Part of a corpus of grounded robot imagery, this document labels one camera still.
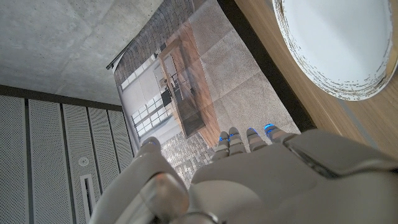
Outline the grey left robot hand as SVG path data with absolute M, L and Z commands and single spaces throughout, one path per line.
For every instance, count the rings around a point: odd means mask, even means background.
M 396 223 L 397 159 L 339 135 L 222 132 L 189 186 L 147 138 L 91 223 Z

